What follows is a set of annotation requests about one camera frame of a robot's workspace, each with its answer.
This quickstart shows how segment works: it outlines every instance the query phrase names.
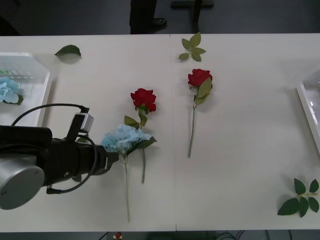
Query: shoe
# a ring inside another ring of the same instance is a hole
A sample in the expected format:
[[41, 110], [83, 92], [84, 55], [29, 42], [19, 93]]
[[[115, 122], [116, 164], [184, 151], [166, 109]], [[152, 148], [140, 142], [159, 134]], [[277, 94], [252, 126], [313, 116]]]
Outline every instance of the shoe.
[[154, 18], [152, 20], [152, 23], [151, 23], [151, 31], [157, 31], [157, 30], [160, 30], [160, 29], [163, 29], [167, 26], [167, 20], [162, 18], [162, 17], [159, 17], [159, 18]]

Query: cable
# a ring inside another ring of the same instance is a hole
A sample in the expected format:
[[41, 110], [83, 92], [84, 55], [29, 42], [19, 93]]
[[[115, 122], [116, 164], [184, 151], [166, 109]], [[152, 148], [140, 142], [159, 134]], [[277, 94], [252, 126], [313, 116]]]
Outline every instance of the cable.
[[266, 240], [270, 240], [270, 236], [269, 236], [269, 232], [268, 230], [264, 230], [265, 236], [266, 236]]
[[293, 240], [291, 230], [288, 230], [288, 231], [289, 231], [289, 235], [290, 235], [290, 240]]
[[100, 237], [98, 240], [103, 239], [109, 232], [107, 231], [105, 234], [102, 235], [102, 237]]
[[53, 188], [47, 188], [46, 189], [46, 193], [47, 194], [66, 194], [66, 193], [70, 193], [78, 188], [80, 188], [89, 178], [90, 176], [94, 173], [96, 167], [97, 167], [97, 164], [98, 164], [98, 148], [97, 146], [95, 145], [94, 141], [91, 140], [90, 137], [86, 136], [86, 135], [77, 135], [77, 137], [81, 137], [83, 139], [86, 139], [88, 140], [91, 145], [93, 146], [93, 150], [94, 150], [94, 162], [93, 162], [93, 165], [92, 165], [92, 168], [90, 170], [90, 172], [88, 173], [88, 175], [83, 179], [83, 181], [81, 181], [78, 185], [74, 186], [74, 187], [71, 187], [69, 189], [66, 189], [66, 190], [59, 190], [59, 189], [53, 189]]
[[17, 122], [20, 121], [20, 119], [22, 119], [25, 115], [28, 115], [29, 113], [31, 113], [31, 112], [33, 112], [35, 110], [49, 108], [49, 107], [55, 107], [55, 106], [75, 107], [75, 108], [81, 109], [81, 112], [83, 112], [83, 113], [88, 113], [88, 111], [89, 111], [89, 109], [86, 108], [85, 106], [78, 105], [78, 104], [70, 104], [70, 103], [45, 104], [45, 105], [41, 105], [41, 106], [37, 106], [37, 107], [31, 108], [30, 110], [24, 112], [23, 114], [18, 116], [18, 118], [16, 120], [14, 120], [14, 122], [11, 124], [11, 126], [15, 126], [17, 124]]
[[245, 231], [246, 231], [246, 230], [242, 230], [242, 232], [239, 234], [237, 240], [239, 240], [239, 239], [241, 238], [242, 234], [244, 234]]

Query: black trousers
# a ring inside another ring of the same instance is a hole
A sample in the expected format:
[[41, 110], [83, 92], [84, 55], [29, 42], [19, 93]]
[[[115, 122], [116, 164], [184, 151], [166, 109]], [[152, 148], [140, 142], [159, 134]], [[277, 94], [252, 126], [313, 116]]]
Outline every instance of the black trousers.
[[131, 0], [131, 34], [147, 34], [155, 16], [157, 0]]

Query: white table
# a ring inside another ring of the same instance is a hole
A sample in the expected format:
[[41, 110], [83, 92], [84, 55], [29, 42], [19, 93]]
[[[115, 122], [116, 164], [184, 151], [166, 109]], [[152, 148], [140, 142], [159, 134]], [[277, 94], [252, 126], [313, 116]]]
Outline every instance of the white table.
[[[80, 48], [82, 59], [66, 64], [54, 56], [63, 46]], [[157, 111], [148, 115], [146, 131], [158, 140], [146, 149], [145, 183], [142, 157], [129, 158], [128, 223], [125, 169], [120, 162], [103, 176], [93, 176], [77, 191], [47, 195], [46, 189], [27, 204], [1, 210], [1, 232], [174, 231], [174, 158], [169, 35], [0, 37], [0, 52], [27, 52], [56, 63], [57, 79], [48, 102], [90, 107], [94, 117], [90, 137], [99, 144], [128, 115], [139, 119], [130, 97], [137, 88], [153, 89]], [[44, 125], [54, 137], [68, 133], [76, 108], [46, 111]], [[76, 183], [55, 184], [66, 189]]]
[[[131, 223], [124, 169], [116, 163], [75, 192], [52, 196], [42, 189], [25, 206], [1, 211], [1, 232], [319, 228], [320, 215], [311, 210], [303, 218], [277, 211], [295, 195], [294, 178], [309, 186], [320, 176], [319, 153], [296, 91], [319, 69], [320, 35], [203, 35], [200, 47], [207, 52], [200, 63], [177, 60], [184, 52], [181, 38], [190, 35], [0, 38], [0, 51], [40, 58], [68, 44], [80, 48], [83, 59], [74, 64], [54, 58], [57, 80], [49, 102], [91, 107], [90, 136], [97, 143], [125, 114], [137, 118], [131, 92], [154, 89], [157, 111], [149, 114], [147, 130], [158, 140], [146, 150], [144, 185], [141, 156], [130, 157]], [[211, 71], [214, 90], [196, 110], [187, 158], [193, 68]], [[44, 124], [64, 137], [73, 113], [53, 108]]]
[[[320, 34], [205, 35], [202, 62], [179, 63], [171, 36], [178, 230], [319, 229], [320, 214], [277, 216], [294, 178], [320, 181], [320, 159], [296, 84], [320, 67]], [[187, 76], [210, 70], [214, 90], [196, 109]]]

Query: loose leaf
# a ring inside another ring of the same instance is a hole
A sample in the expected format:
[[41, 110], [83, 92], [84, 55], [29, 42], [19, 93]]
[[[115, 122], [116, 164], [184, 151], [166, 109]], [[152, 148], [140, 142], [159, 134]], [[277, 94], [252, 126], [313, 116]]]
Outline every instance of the loose leaf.
[[21, 96], [21, 95], [18, 95], [18, 102], [13, 103], [13, 102], [6, 102], [5, 100], [3, 100], [3, 103], [4, 104], [12, 104], [12, 105], [18, 105], [19, 106], [23, 102], [23, 100], [24, 100], [24, 97]]
[[155, 143], [157, 140], [152, 136], [149, 140], [143, 140], [141, 142], [138, 142], [136, 145], [134, 145], [132, 148], [130, 148], [128, 151], [126, 151], [126, 155], [128, 156], [130, 153], [132, 153], [136, 149], [145, 149], [146, 147], [149, 147], [151, 144]]
[[200, 105], [200, 104], [203, 104], [205, 102], [205, 100], [207, 99], [207, 97], [209, 96], [208, 95], [205, 95], [203, 97], [197, 97], [195, 100], [194, 100], [194, 103], [197, 104], [197, 105]]
[[151, 144], [154, 144], [156, 142], [157, 142], [157, 140], [152, 136], [152, 137], [150, 137], [149, 140], [143, 140], [141, 142], [138, 142], [136, 148], [137, 149], [145, 149], [145, 148], [149, 147]]
[[193, 60], [195, 60], [196, 62], [201, 62], [201, 56], [198, 53], [191, 53], [191, 56], [193, 58]]
[[81, 58], [80, 49], [75, 45], [67, 45], [61, 48], [55, 55], [61, 56], [65, 54], [77, 54]]
[[134, 127], [136, 129], [140, 127], [140, 124], [136, 120], [134, 120], [132, 117], [129, 117], [126, 115], [124, 116], [124, 124], [131, 126], [131, 127]]
[[304, 194], [306, 192], [306, 187], [305, 185], [298, 179], [294, 179], [294, 189], [296, 194]]
[[87, 139], [84, 139], [83, 137], [79, 137], [78, 140], [76, 141], [77, 143], [85, 143], [87, 141]]
[[200, 47], [193, 47], [191, 48], [191, 52], [195, 54], [204, 54], [206, 50], [200, 48]]
[[182, 38], [182, 45], [186, 50], [189, 50], [192, 47], [192, 43], [184, 38]]
[[72, 180], [75, 181], [75, 182], [77, 182], [77, 183], [80, 183], [80, 182], [82, 181], [82, 177], [81, 177], [81, 175], [80, 175], [80, 176], [74, 176], [74, 177], [72, 178]]
[[196, 47], [201, 42], [201, 34], [200, 32], [196, 33], [190, 38], [190, 42], [192, 43], [192, 47]]
[[308, 208], [309, 208], [309, 203], [307, 199], [305, 199], [303, 196], [300, 197], [300, 207], [299, 207], [300, 218], [306, 215]]
[[147, 123], [148, 118], [143, 115], [142, 111], [139, 111], [139, 118], [140, 118], [140, 126], [144, 127]]
[[208, 95], [211, 92], [212, 89], [212, 82], [211, 82], [211, 78], [207, 78], [199, 87], [199, 91], [198, 91], [198, 97], [202, 98], [206, 95]]
[[318, 181], [315, 179], [315, 180], [313, 180], [313, 181], [311, 182], [311, 184], [310, 184], [310, 190], [309, 190], [309, 192], [310, 192], [310, 193], [315, 193], [316, 191], [318, 191], [318, 189], [319, 189], [319, 183], [318, 183]]
[[291, 198], [286, 201], [278, 211], [278, 215], [287, 216], [298, 212], [300, 208], [300, 203], [297, 198]]
[[319, 211], [318, 201], [314, 197], [309, 197], [308, 201], [309, 201], [311, 210], [317, 213]]
[[180, 54], [180, 56], [179, 56], [179, 59], [181, 60], [181, 61], [185, 61], [185, 60], [187, 60], [189, 58], [189, 53], [182, 53], [182, 54]]

